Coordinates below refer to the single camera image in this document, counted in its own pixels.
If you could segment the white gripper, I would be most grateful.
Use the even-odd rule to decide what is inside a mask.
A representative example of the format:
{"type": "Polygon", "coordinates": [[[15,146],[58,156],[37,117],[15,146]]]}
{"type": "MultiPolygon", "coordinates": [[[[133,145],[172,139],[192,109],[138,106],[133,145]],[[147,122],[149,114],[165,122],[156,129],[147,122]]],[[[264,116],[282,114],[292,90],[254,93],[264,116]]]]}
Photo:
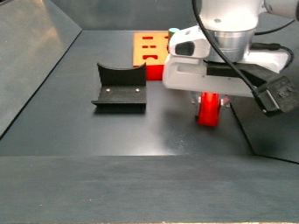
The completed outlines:
{"type": "Polygon", "coordinates": [[[229,105],[229,95],[250,96],[249,86],[260,86],[278,74],[290,55],[280,49],[250,49],[253,32],[210,31],[220,51],[244,73],[249,82],[236,74],[212,49],[198,26],[178,30],[170,37],[168,56],[162,67],[166,88],[190,91],[190,103],[201,101],[200,92],[222,94],[220,105],[229,105]]]}

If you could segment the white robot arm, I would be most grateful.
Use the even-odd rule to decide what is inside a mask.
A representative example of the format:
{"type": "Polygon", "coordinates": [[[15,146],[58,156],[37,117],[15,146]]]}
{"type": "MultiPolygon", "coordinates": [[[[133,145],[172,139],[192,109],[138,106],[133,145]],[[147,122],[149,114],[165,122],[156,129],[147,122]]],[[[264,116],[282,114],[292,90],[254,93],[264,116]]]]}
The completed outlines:
{"type": "Polygon", "coordinates": [[[299,0],[190,0],[197,24],[169,40],[162,69],[166,88],[253,97],[266,114],[299,106],[299,89],[278,72],[288,55],[252,42],[257,17],[299,20],[299,0]]]}

